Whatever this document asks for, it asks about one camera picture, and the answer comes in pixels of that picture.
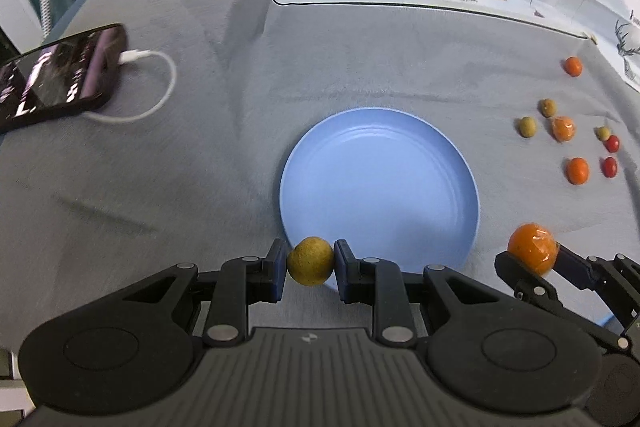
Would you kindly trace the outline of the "yellow-green fruit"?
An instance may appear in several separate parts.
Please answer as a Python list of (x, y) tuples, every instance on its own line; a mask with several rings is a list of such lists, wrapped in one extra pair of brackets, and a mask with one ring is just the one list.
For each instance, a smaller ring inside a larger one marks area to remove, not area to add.
[(518, 133), (526, 139), (533, 138), (537, 132), (537, 123), (533, 117), (525, 116), (518, 121)]
[(558, 108), (556, 107), (556, 103), (552, 98), (544, 98), (538, 103), (538, 109), (544, 118), (552, 118), (555, 116)]
[(288, 254), (288, 274), (304, 286), (323, 284), (334, 269), (332, 246), (318, 236), (303, 239)]
[(596, 129), (597, 138), (601, 142), (608, 141), (608, 139), (610, 139), (611, 134), (612, 134), (611, 129), (608, 127), (601, 126), (601, 127), (597, 127)]

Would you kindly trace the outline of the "red cherry tomato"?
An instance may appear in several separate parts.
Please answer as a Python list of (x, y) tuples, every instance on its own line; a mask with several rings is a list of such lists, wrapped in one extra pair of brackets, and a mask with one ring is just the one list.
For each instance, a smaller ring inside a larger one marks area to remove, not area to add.
[(620, 138), (615, 134), (611, 134), (604, 142), (604, 145), (608, 153), (616, 154), (620, 150)]
[(604, 158), (601, 162), (601, 168), (605, 178), (615, 178), (618, 173), (618, 164), (616, 158), (612, 156)]

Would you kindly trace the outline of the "small orange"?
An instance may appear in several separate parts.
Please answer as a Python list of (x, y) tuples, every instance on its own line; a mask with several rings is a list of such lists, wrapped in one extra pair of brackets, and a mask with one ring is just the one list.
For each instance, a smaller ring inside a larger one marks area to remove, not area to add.
[(579, 77), (582, 75), (582, 71), (584, 70), (584, 66), (582, 66), (582, 61), (577, 56), (567, 57), (563, 62), (563, 68), (567, 75), (570, 77)]

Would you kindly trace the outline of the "blue round plate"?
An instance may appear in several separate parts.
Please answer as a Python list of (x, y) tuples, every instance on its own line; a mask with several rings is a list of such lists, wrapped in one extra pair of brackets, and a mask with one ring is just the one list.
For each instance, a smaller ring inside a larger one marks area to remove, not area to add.
[(344, 239), (359, 258), (461, 269), (480, 228), (480, 195), (460, 150), (400, 110), (363, 107), (310, 128), (285, 161), (279, 210), (288, 243)]

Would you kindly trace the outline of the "black smartphone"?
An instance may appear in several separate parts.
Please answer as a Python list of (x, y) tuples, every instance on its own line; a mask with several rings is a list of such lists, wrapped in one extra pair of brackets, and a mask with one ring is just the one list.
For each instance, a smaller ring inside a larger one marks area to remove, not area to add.
[(76, 116), (111, 100), (126, 29), (109, 24), (40, 46), (1, 65), (1, 131)]

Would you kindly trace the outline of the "white door frame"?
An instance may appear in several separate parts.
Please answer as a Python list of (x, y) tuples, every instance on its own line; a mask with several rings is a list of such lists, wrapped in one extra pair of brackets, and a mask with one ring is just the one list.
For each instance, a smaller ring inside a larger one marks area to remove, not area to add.
[(1, 28), (18, 53), (40, 46), (42, 29), (29, 0), (1, 0)]

